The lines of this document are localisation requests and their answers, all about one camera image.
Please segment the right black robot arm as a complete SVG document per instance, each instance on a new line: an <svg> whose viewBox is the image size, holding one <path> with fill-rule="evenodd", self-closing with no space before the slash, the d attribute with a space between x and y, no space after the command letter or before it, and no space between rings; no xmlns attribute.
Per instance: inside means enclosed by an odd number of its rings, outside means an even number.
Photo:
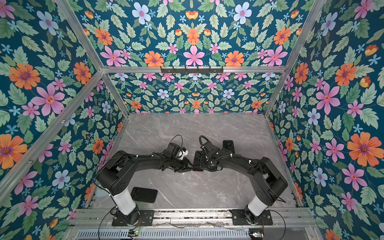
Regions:
<svg viewBox="0 0 384 240"><path fill-rule="evenodd" d="M280 200L288 187L287 180L269 158L250 159L216 147L201 149L200 166L203 170L231 169L249 178L255 195L245 207L244 218L252 225L261 221L262 213Z"/></svg>

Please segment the silver-edged black phone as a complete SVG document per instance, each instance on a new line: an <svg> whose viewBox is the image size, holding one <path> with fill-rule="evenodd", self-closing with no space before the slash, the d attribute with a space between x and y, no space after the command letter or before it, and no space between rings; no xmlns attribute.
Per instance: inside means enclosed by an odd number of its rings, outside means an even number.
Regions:
<svg viewBox="0 0 384 240"><path fill-rule="evenodd" d="M232 140L223 140L223 148L231 153L235 153L235 146Z"/></svg>

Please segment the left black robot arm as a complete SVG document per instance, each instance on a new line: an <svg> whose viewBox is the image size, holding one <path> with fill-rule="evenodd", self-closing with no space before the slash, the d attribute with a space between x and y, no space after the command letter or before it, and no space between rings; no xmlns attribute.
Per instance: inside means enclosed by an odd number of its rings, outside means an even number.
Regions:
<svg viewBox="0 0 384 240"><path fill-rule="evenodd" d="M139 222L140 214L129 191L129 183L136 172L143 170L167 170L176 173L190 172L193 166L183 154L167 151L150 155L133 155L117 152L97 173L97 181L112 197L117 207L116 216L126 226Z"/></svg>

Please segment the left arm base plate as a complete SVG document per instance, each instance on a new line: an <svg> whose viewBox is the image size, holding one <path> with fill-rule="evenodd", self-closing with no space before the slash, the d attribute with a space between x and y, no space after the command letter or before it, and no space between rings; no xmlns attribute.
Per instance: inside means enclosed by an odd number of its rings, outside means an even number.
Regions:
<svg viewBox="0 0 384 240"><path fill-rule="evenodd" d="M141 227L151 226L154 220L152 210L133 210L130 214L124 215L120 211L113 214L113 227Z"/></svg>

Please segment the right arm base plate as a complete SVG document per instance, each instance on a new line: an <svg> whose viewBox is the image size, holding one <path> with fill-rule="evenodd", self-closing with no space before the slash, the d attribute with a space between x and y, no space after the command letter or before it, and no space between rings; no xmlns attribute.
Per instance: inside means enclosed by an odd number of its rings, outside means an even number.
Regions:
<svg viewBox="0 0 384 240"><path fill-rule="evenodd" d="M233 225L235 226L272 226L273 219L269 210L264 210L259 216L254 216L250 211L241 209L230 210Z"/></svg>

